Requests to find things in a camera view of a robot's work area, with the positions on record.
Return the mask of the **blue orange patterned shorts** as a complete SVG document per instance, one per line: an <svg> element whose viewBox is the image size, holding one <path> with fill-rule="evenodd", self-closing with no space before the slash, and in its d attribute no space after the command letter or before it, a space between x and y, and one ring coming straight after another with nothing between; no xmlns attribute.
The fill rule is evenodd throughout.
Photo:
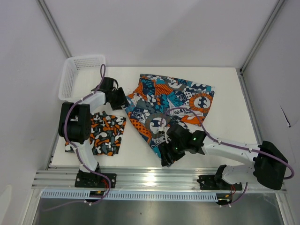
<svg viewBox="0 0 300 225"><path fill-rule="evenodd" d="M161 159L158 145L165 141L158 127L201 126L215 95L213 86L174 77L141 74L137 88L127 95L130 122Z"/></svg>

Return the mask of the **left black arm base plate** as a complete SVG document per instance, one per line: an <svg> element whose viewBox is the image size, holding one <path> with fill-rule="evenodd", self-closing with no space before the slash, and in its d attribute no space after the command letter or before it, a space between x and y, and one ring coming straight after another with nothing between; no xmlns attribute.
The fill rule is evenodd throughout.
<svg viewBox="0 0 300 225"><path fill-rule="evenodd" d="M103 176L96 175L90 172L83 172L81 170L78 171L76 179L75 179L75 187L76 188L115 188L117 174L115 173L104 173Z"/></svg>

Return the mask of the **orange black camo shorts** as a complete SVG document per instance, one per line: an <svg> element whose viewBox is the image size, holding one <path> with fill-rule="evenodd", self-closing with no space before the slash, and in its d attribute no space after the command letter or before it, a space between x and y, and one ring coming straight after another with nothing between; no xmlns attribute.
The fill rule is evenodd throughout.
<svg viewBox="0 0 300 225"><path fill-rule="evenodd" d="M108 115L105 111L92 113L90 144L94 155L113 156L119 153L126 118Z"/></svg>

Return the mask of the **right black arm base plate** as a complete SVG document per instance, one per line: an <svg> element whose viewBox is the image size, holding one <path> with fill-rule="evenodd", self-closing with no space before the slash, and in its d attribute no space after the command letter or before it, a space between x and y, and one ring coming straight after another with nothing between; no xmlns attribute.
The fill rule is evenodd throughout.
<svg viewBox="0 0 300 225"><path fill-rule="evenodd" d="M214 175L200 175L196 180L199 183L201 190L242 190L241 183L235 183L233 185L226 183L222 179L215 179Z"/></svg>

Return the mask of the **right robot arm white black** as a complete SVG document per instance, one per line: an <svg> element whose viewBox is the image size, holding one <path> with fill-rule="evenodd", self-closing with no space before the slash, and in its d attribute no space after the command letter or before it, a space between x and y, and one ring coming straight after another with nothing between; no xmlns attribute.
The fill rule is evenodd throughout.
<svg viewBox="0 0 300 225"><path fill-rule="evenodd" d="M209 135L204 130L190 132L179 124L159 127L158 133L165 135L165 141L158 145L162 166L171 166L186 152L240 162L238 166L218 167L211 178L218 190L244 182L258 182L272 190L280 190L283 185L288 161L271 142L242 144Z"/></svg>

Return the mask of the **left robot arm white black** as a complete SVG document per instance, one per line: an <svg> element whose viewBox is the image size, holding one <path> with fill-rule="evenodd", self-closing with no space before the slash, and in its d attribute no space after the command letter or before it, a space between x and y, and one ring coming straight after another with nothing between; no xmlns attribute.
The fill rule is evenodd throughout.
<svg viewBox="0 0 300 225"><path fill-rule="evenodd" d="M87 175L100 174L95 155L113 156L120 149L126 118L95 112L106 104L112 110L128 105L123 89L110 77L104 77L87 96L75 103L66 101L61 106L59 135L77 155L79 171Z"/></svg>

